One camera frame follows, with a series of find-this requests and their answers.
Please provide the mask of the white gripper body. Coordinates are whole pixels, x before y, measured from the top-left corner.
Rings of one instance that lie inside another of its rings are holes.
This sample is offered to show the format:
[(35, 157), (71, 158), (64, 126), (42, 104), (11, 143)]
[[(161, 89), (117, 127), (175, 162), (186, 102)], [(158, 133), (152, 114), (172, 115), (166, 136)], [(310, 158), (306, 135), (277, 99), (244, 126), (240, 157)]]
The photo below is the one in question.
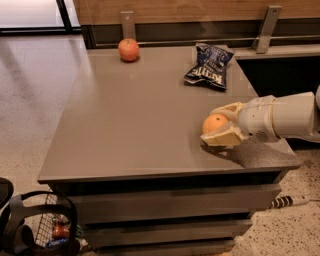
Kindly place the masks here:
[(239, 127), (251, 142), (276, 142), (279, 137), (273, 128), (273, 102), (275, 97), (265, 96), (247, 102), (238, 115)]

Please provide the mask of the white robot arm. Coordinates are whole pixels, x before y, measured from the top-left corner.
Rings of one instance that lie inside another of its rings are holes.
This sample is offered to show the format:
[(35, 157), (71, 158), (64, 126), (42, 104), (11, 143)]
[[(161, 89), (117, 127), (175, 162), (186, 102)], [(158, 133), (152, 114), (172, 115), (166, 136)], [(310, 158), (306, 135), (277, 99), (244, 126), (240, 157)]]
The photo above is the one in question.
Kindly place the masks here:
[(277, 142), (282, 138), (320, 142), (319, 92), (257, 97), (210, 112), (201, 140), (208, 146)]

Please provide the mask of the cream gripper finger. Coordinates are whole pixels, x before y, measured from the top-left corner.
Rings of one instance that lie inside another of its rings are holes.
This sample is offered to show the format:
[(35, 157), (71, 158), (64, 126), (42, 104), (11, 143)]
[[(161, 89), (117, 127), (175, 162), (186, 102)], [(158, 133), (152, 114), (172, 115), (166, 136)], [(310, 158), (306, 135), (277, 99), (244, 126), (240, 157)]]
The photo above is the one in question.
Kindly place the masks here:
[(246, 106), (245, 103), (235, 102), (228, 105), (224, 105), (222, 107), (213, 109), (210, 114), (220, 114), (225, 116), (229, 121), (234, 123), (238, 122), (238, 117), (240, 111)]
[(215, 131), (203, 134), (202, 141), (208, 146), (236, 146), (248, 139), (245, 132), (232, 121)]

